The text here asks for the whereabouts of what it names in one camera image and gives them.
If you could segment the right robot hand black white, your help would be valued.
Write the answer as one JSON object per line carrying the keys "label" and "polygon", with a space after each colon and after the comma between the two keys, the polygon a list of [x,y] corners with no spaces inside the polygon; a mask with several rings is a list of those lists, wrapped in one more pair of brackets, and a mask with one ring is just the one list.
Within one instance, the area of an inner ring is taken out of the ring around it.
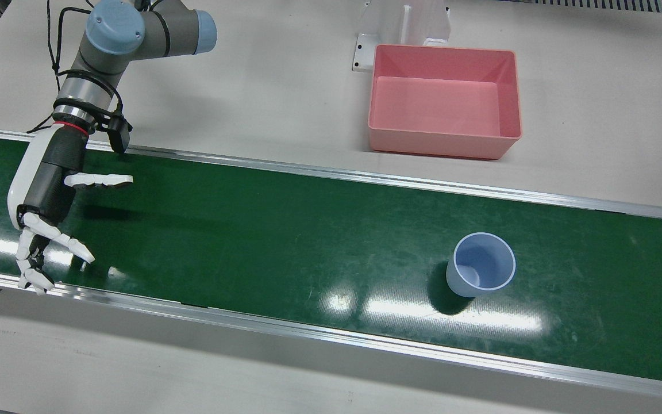
{"label": "right robot hand black white", "polygon": [[35,293],[45,294],[55,288],[44,271],[45,249],[51,242],[86,263],[94,261],[85,244],[58,228],[67,218],[77,190],[133,182],[130,175],[83,172],[87,142],[83,128],[58,121],[38,131],[24,152],[7,194],[8,215],[20,233],[15,258],[21,289],[31,286]]}

